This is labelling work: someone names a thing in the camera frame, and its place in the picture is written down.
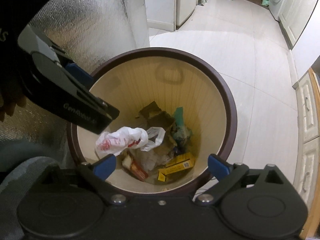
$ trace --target wooden cabinet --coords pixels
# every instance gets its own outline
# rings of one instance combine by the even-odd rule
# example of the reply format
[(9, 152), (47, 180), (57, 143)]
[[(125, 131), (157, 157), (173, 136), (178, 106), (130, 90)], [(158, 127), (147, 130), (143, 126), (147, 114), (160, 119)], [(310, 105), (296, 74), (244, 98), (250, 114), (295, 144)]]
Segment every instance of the wooden cabinet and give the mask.
[(292, 45), (307, 25), (318, 0), (285, 0), (280, 21)]

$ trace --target baseboard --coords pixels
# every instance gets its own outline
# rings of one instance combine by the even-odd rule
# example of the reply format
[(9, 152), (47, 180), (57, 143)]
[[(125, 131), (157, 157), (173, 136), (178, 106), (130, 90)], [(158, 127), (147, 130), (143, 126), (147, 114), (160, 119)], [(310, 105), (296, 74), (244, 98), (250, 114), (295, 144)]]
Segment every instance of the baseboard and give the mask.
[(281, 20), (278, 23), (279, 23), (280, 30), (282, 32), (282, 35), (284, 36), (284, 40), (287, 43), (288, 48), (292, 50), (293, 49), (292, 42), (290, 41), (290, 38), (289, 38), (289, 35), (287, 34), (287, 31), (285, 30)]
[(174, 32), (174, 24), (173, 23), (164, 23), (164, 22), (148, 20), (148, 27), (154, 28), (154, 29), (159, 29), (159, 30), (164, 30), (164, 31), (169, 31), (169, 32)]
[(294, 64), (294, 60), (293, 60), (291, 49), (289, 49), (289, 51), (287, 53), (287, 58), (288, 58), (288, 63), (289, 63), (291, 85), (295, 89), (295, 88), (297, 88), (297, 85), (298, 85), (298, 74), (297, 74), (296, 66)]

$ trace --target brown trash can rim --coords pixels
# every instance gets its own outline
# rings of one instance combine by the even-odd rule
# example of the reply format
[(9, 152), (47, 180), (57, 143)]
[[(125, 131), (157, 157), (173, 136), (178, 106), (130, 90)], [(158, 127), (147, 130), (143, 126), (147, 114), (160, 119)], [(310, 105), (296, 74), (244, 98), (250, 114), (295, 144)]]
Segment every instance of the brown trash can rim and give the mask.
[[(178, 49), (171, 49), (171, 48), (143, 48), (143, 49), (136, 49), (132, 51), (125, 52), (120, 54), (112, 59), (106, 61), (101, 66), (99, 66), (95, 71), (91, 73), (93, 77), (94, 83), (99, 80), (105, 73), (109, 70), (113, 69), (114, 67), (125, 63), (127, 61), (142, 58), (142, 57), (168, 57), (177, 60), (181, 60), (183, 62), (187, 62), (190, 65), (199, 69), (202, 73), (204, 73), (217, 87), (219, 93), (221, 94), (225, 110), (226, 110), (226, 134), (223, 139), (221, 148), (218, 152), (218, 156), (220, 156), (223, 160), (227, 160), (230, 152), (232, 150), (233, 144), (236, 139), (236, 131), (237, 131), (237, 112), (236, 112), (236, 104), (232, 93), (222, 78), (222, 76), (208, 63), (204, 60), (200, 59), (197, 56), (194, 56), (188, 52), (178, 50)], [(78, 135), (77, 135), (77, 126), (75, 124), (68, 123), (67, 124), (67, 139), (68, 139), (68, 146), (70, 149), (71, 156), (76, 163), (79, 165), (82, 162), (85, 162), (85, 158), (82, 155)], [(196, 179), (190, 181), (183, 187), (179, 187), (177, 189), (170, 190), (168, 192), (161, 192), (151, 195), (186, 195), (195, 193), (195, 191), (202, 187), (205, 183), (207, 183), (212, 178), (212, 175), (207, 168), (200, 176)], [(122, 191), (117, 188), (119, 192), (122, 192), (126, 195), (133, 195), (131, 192)]]

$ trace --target white tiled floor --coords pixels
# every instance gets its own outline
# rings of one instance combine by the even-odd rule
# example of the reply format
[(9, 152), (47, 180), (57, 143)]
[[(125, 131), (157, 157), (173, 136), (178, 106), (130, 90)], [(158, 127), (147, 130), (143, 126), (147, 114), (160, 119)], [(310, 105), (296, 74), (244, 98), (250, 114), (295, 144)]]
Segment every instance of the white tiled floor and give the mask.
[(238, 129), (228, 161), (274, 163), (293, 182), (298, 151), (297, 100), (288, 47), (271, 13), (246, 0), (208, 0), (171, 33), (150, 29), (152, 47), (192, 53), (215, 68), (234, 96)]

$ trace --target cabinet handle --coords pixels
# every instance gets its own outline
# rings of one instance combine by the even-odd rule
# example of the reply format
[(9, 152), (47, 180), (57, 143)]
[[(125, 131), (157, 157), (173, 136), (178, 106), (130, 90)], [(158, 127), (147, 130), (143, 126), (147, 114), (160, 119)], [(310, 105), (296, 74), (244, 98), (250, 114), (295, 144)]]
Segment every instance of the cabinet handle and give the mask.
[(304, 193), (307, 192), (307, 190), (304, 188), (304, 184), (305, 184), (306, 179), (307, 179), (307, 176), (308, 176), (309, 174), (310, 174), (310, 172), (308, 171), (306, 174), (304, 174), (304, 177), (303, 177), (302, 191), (303, 191)]
[(307, 106), (307, 100), (308, 100), (308, 98), (305, 97), (305, 98), (304, 98), (304, 105), (305, 105), (305, 107), (306, 107), (306, 110), (309, 112), (310, 109), (309, 109), (308, 106)]

